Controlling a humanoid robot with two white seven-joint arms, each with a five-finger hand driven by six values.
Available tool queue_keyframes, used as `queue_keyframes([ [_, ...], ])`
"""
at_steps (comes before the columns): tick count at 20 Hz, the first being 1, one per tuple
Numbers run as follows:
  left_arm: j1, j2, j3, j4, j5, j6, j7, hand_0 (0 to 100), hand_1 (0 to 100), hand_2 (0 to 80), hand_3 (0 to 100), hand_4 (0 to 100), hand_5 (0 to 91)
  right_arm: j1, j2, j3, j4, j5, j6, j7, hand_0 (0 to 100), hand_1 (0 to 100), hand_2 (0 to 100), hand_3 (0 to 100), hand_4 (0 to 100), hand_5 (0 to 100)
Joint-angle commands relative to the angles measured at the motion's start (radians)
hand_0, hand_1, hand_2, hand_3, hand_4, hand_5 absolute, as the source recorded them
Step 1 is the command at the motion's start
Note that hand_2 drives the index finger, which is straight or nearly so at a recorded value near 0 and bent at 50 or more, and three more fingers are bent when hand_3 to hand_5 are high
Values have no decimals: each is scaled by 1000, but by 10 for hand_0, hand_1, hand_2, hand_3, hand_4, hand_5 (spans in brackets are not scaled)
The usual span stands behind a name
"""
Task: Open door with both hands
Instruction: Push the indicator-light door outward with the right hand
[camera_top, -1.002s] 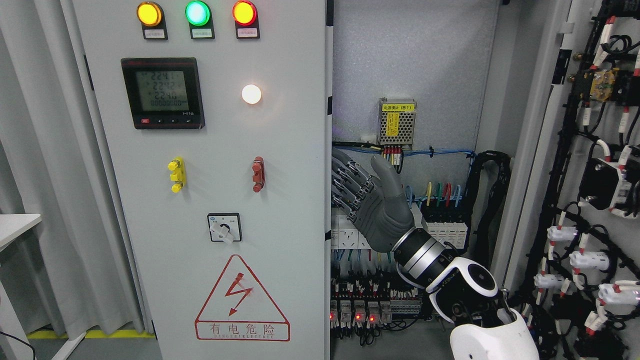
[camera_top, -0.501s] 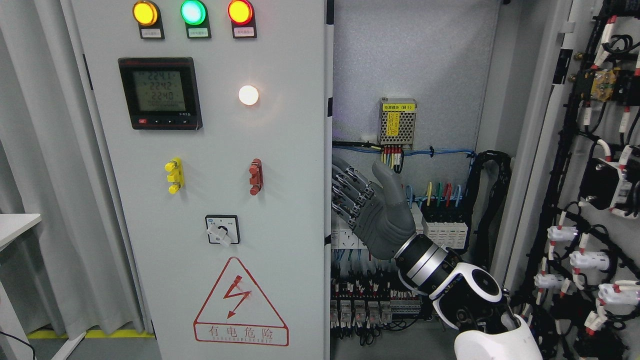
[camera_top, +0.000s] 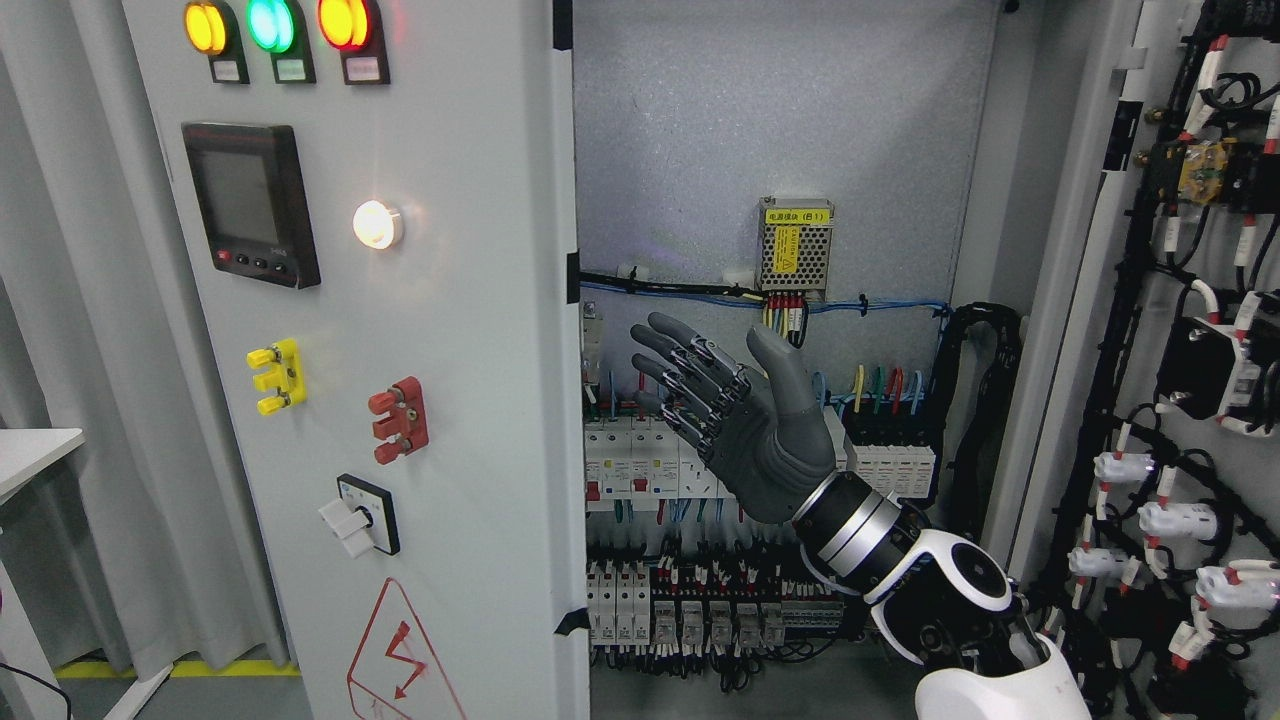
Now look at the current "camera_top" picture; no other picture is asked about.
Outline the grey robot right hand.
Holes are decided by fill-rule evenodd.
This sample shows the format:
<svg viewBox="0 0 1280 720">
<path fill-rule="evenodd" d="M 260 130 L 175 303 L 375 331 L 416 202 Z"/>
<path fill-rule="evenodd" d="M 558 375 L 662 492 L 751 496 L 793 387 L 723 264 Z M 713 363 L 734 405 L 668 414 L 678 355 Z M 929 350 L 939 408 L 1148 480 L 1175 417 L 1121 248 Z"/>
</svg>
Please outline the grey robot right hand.
<svg viewBox="0 0 1280 720">
<path fill-rule="evenodd" d="M 835 469 L 835 451 L 800 352 L 776 332 L 754 325 L 746 342 L 755 366 L 673 316 L 653 313 L 631 328 L 657 356 L 634 366 L 666 393 L 637 395 L 736 496 L 750 518 L 791 520 Z"/>
</svg>

